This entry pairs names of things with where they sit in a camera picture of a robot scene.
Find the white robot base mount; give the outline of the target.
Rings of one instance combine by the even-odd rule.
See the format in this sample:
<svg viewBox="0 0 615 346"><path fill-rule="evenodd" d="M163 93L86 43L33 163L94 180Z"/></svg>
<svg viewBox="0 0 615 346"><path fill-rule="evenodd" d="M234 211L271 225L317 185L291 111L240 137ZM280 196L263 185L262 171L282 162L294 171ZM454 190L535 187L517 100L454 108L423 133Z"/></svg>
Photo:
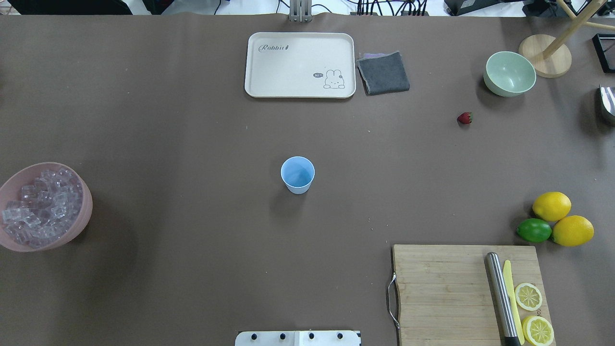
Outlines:
<svg viewBox="0 0 615 346"><path fill-rule="evenodd" d="M296 330L244 331L238 333L235 346L360 346L359 331Z"/></svg>

